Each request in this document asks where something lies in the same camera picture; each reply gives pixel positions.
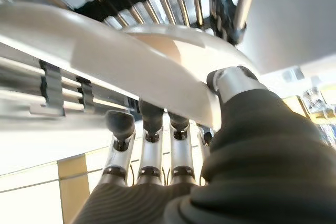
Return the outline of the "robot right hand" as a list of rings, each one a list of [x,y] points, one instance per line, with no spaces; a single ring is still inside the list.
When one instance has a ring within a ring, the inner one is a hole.
[[[104,179],[75,223],[335,223],[335,150],[245,67],[211,72],[222,125],[205,186]]]

